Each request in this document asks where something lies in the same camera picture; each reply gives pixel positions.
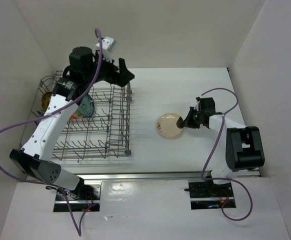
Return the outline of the beige plate with black patch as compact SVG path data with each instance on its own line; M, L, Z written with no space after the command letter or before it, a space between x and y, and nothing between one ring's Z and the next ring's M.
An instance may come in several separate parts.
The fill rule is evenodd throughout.
M181 119L181 116L176 113L165 113L161 115L155 123L157 133L166 139L177 138L183 131L182 128L177 126L179 119Z

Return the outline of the blue floral plate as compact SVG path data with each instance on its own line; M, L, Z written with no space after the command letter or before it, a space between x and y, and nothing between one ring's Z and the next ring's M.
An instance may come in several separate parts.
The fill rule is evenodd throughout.
M94 114L95 105L92 97L89 94L85 95L82 98L81 103L77 110L80 115L86 118L89 118Z

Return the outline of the yellow patterned plate brown rim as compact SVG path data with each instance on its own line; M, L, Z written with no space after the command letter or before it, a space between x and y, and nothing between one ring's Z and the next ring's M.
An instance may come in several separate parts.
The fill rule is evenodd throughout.
M52 92L46 92L41 97L41 107L44 113L48 109L52 94L53 94Z

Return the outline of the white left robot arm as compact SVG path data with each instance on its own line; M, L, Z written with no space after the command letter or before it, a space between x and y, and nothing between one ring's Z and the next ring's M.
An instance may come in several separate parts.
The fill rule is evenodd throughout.
M92 51L85 46L72 50L69 65L54 85L47 110L39 118L35 131L20 149L13 149L9 155L23 173L42 184L67 190L74 200L81 199L91 187L81 177L51 161L57 140L95 83L105 81L124 87L135 78L125 59L119 58L115 65L112 58L106 58L105 52L102 48Z

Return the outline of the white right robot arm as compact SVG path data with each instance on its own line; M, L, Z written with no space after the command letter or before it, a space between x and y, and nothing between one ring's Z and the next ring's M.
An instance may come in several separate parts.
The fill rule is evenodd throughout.
M222 185L236 177L237 172L262 167L265 164L265 154L258 127L240 124L227 118L225 113L217 112L212 97L197 97L196 101L196 106L189 108L185 119L178 118L176 126L179 129L206 127L217 132L215 143L201 172L201 179L206 182L205 193L214 197L221 192ZM206 173L221 140L225 141L224 160Z

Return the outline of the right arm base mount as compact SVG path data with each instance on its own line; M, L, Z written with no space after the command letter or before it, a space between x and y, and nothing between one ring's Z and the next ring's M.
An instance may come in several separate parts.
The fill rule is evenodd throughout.
M224 208L236 208L231 183L189 182L184 191L189 194L191 210L221 209L224 203Z

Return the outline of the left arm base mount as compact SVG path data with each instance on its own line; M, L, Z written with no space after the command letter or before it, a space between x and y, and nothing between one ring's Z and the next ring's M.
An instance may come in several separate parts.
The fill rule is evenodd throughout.
M101 198L101 181L88 181L88 185L91 186L91 189L84 192L81 196L76 196L72 194L69 190L65 190L69 205L73 212L84 212L88 209L88 212L99 212L100 211L100 198ZM68 213L69 208L66 202L66 198L63 194L57 190L55 186L46 186L46 190L55 191L55 200L54 200L54 213Z

